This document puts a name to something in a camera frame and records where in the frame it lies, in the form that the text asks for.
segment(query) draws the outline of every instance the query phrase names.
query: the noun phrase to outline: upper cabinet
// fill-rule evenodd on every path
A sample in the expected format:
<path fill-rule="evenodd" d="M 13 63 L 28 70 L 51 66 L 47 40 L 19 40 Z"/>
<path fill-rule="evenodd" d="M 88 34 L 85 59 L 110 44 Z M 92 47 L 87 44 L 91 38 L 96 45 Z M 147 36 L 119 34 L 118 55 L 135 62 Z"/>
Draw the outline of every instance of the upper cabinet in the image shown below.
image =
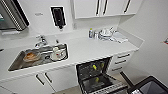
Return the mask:
<path fill-rule="evenodd" d="M 75 18 L 99 17 L 101 0 L 73 0 Z"/>
<path fill-rule="evenodd" d="M 120 15 L 125 0 L 101 0 L 100 16 Z"/>
<path fill-rule="evenodd" d="M 136 14 L 143 0 L 125 0 L 121 15 Z"/>
<path fill-rule="evenodd" d="M 75 19 L 136 14 L 142 0 L 73 0 Z"/>

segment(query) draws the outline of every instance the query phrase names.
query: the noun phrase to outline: cabinet door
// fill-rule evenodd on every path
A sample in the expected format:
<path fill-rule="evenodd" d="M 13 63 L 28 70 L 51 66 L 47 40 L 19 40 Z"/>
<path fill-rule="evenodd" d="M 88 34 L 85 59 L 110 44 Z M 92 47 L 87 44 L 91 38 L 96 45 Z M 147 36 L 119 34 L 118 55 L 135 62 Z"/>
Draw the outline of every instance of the cabinet door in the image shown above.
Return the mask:
<path fill-rule="evenodd" d="M 73 0 L 75 19 L 99 17 L 101 0 Z"/>
<path fill-rule="evenodd" d="M 56 92 L 78 85 L 76 66 L 49 71 L 44 75 Z"/>
<path fill-rule="evenodd" d="M 143 0 L 125 0 L 121 15 L 136 14 Z"/>
<path fill-rule="evenodd" d="M 125 0 L 102 0 L 100 16 L 120 15 Z"/>
<path fill-rule="evenodd" d="M 21 79 L 16 79 L 8 82 L 1 83 L 2 86 L 11 90 L 17 94 L 51 94 L 54 90 L 45 81 L 42 75 L 38 75 L 39 79 L 44 83 L 44 85 L 36 78 L 36 76 L 24 77 Z"/>
<path fill-rule="evenodd" d="M 0 94 L 12 94 L 13 92 L 10 91 L 9 89 L 3 87 L 3 86 L 0 86 Z"/>

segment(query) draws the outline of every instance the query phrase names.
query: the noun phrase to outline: soap dispenser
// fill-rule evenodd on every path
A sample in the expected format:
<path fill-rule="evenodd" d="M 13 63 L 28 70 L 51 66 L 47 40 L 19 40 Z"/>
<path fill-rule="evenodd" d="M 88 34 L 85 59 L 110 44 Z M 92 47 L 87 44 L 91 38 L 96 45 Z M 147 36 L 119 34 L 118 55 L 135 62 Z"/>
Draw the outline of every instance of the soap dispenser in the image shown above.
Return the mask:
<path fill-rule="evenodd" d="M 63 29 L 63 26 L 65 26 L 65 18 L 64 18 L 64 12 L 63 7 L 51 7 L 53 19 L 55 22 L 55 26 L 58 26 L 60 30 Z"/>

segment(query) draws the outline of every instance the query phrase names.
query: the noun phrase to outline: sink basin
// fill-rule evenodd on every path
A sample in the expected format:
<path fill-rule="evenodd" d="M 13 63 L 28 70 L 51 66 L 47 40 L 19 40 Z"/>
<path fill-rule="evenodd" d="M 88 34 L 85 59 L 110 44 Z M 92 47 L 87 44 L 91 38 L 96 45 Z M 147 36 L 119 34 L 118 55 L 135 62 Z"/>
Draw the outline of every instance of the sink basin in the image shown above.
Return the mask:
<path fill-rule="evenodd" d="M 50 58 L 50 55 L 53 53 L 53 48 L 58 47 L 59 50 L 63 50 L 65 52 L 65 55 L 63 58 L 58 59 L 58 60 L 52 60 Z M 34 52 L 34 53 L 40 53 L 40 58 L 35 61 L 31 62 L 26 62 L 24 60 L 24 57 L 27 55 L 27 52 Z M 68 51 L 67 51 L 67 45 L 66 44 L 60 44 L 57 46 L 46 46 L 46 47 L 41 47 L 39 49 L 27 49 L 25 51 L 21 51 L 15 61 L 12 63 L 10 68 L 8 69 L 9 71 L 14 71 L 14 70 L 19 70 L 19 69 L 24 69 L 28 67 L 33 67 L 33 66 L 38 66 L 38 65 L 43 65 L 43 64 L 48 64 L 52 62 L 57 62 L 61 60 L 65 60 L 68 58 Z"/>

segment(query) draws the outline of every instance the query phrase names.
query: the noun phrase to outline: lower cabinet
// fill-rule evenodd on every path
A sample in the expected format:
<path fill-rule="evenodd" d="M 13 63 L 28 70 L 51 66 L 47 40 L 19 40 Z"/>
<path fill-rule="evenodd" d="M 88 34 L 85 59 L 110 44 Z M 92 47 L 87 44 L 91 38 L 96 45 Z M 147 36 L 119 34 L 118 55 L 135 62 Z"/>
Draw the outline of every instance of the lower cabinet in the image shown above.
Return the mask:
<path fill-rule="evenodd" d="M 0 83 L 0 94 L 52 94 L 77 85 L 76 67 L 71 66 Z"/>
<path fill-rule="evenodd" d="M 14 94 L 11 90 L 3 87 L 3 86 L 0 86 L 0 94 Z"/>
<path fill-rule="evenodd" d="M 44 76 L 56 92 L 78 85 L 76 66 L 49 71 Z"/>
<path fill-rule="evenodd" d="M 54 90 L 46 82 L 42 74 L 28 76 L 8 82 L 0 83 L 1 86 L 7 88 L 16 94 L 51 94 Z"/>
<path fill-rule="evenodd" d="M 130 58 L 133 55 L 133 51 L 114 55 L 109 63 L 107 74 L 114 75 L 120 73 L 123 68 L 128 64 Z"/>

